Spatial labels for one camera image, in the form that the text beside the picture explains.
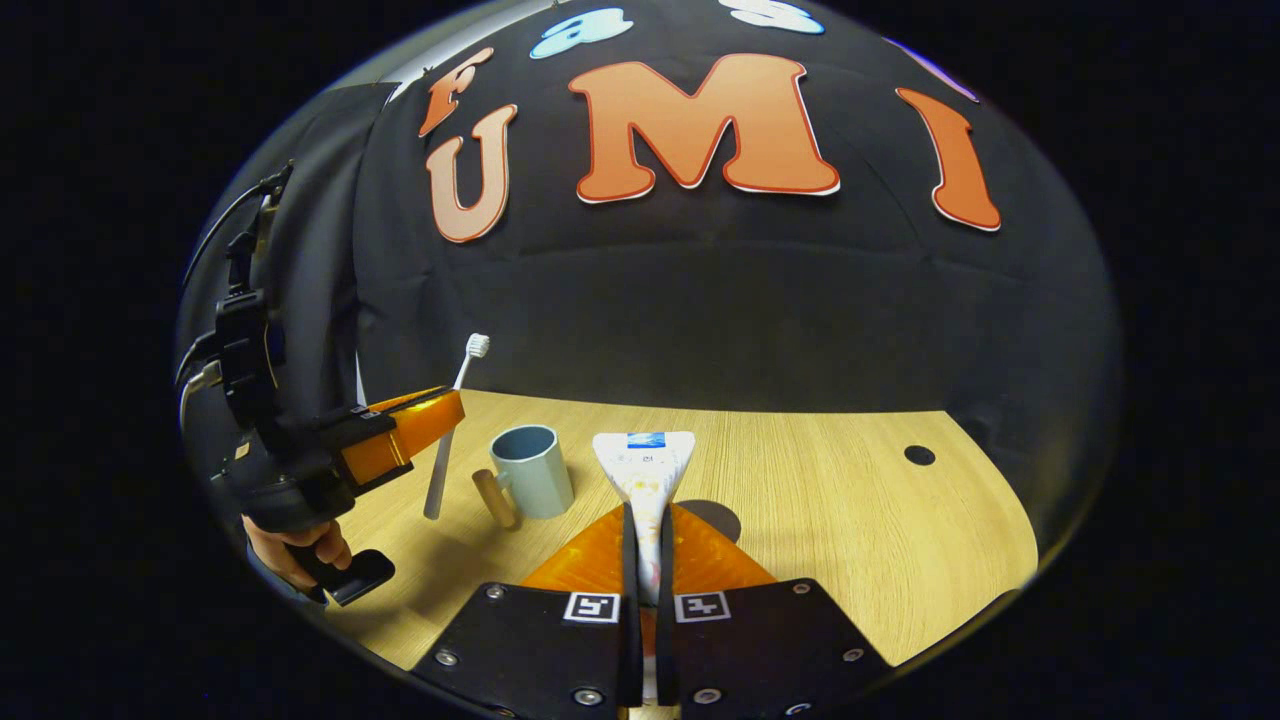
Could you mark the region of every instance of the hand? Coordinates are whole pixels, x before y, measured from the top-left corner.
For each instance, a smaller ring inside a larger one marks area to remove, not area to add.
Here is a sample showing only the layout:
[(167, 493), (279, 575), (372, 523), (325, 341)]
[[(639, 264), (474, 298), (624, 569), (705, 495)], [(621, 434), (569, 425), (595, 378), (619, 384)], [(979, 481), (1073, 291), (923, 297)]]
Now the hand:
[(302, 592), (314, 588), (316, 580), (302, 569), (302, 565), (289, 553), (284, 543), (297, 547), (316, 543), (315, 551), (320, 562), (328, 562), (339, 570), (351, 566), (351, 547), (343, 539), (342, 528), (338, 527), (337, 520), (320, 523), (300, 533), (269, 533), (253, 524), (248, 515), (241, 515), (241, 519), (244, 521), (244, 532), (248, 534), (253, 553), (262, 561), (262, 565)]

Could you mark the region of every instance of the table surface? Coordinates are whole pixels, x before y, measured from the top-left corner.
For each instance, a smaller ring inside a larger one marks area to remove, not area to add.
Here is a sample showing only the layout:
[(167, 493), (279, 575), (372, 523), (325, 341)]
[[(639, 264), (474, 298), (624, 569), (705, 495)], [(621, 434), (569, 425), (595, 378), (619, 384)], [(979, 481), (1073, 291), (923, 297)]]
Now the table surface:
[[(603, 432), (691, 430), (696, 448), (673, 502), (710, 500), (742, 524), (739, 547), (780, 580), (809, 577), (891, 665), (900, 665), (1023, 587), (1038, 552), (1021, 503), (943, 411), (731, 413), (604, 405), (462, 391), (439, 520), (422, 516), (435, 446), (404, 477), (361, 496), (339, 521), (352, 551), (378, 548), (396, 577), (347, 607), (334, 629), (412, 667), (475, 588), (518, 583), (617, 507), (591, 450)], [(563, 515), (504, 530), (471, 473), (489, 442), (524, 424), (557, 430), (575, 501)], [(908, 460), (919, 445), (931, 465)], [(636, 708), (663, 717), (671, 708)]]

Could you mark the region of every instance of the toothbrush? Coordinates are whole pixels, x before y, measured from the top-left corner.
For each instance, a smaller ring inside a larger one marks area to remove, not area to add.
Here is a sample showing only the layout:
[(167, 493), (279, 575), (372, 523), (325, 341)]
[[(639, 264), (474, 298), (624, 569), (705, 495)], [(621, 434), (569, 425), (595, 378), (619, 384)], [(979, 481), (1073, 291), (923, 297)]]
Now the toothbrush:
[[(489, 352), (489, 336), (471, 333), (467, 340), (467, 354), (462, 359), (462, 369), (458, 370), (458, 379), (453, 382), (453, 389), (462, 389), (462, 378), (467, 374), (467, 366), (472, 357), (484, 357)], [(431, 484), (426, 488), (426, 505), (422, 515), (430, 520), (440, 516), (440, 501), (444, 498), (444, 470), (449, 466), (449, 448), (453, 446), (453, 430), (440, 438), (440, 446), (435, 451), (435, 468), (431, 469)]]

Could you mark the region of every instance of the blue letter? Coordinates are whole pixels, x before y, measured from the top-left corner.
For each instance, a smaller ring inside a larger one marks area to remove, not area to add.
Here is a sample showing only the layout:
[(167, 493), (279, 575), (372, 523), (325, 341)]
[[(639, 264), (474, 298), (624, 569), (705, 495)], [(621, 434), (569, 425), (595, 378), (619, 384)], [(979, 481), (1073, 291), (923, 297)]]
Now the blue letter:
[(756, 27), (776, 27), (806, 35), (822, 35), (826, 29), (822, 27), (822, 23), (809, 17), (809, 13), (786, 3), (776, 3), (773, 0), (721, 0), (721, 5), (733, 8), (733, 12), (730, 14), (735, 19)]
[(535, 60), (550, 58), (580, 42), (595, 42), (622, 35), (634, 24), (631, 20), (622, 19), (622, 10), (618, 8), (582, 13), (576, 18), (552, 26), (543, 33), (544, 40), (534, 46), (529, 56)]

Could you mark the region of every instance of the toothpaste tube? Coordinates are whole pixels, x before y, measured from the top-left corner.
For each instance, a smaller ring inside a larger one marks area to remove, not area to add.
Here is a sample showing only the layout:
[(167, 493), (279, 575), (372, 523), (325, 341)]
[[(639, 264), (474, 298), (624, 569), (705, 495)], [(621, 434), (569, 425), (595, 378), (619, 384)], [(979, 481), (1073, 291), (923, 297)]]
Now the toothpaste tube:
[(618, 497), (631, 503), (640, 550), (640, 600), (655, 606), (662, 582), (662, 514), (685, 477), (694, 433), (599, 433), (591, 447)]

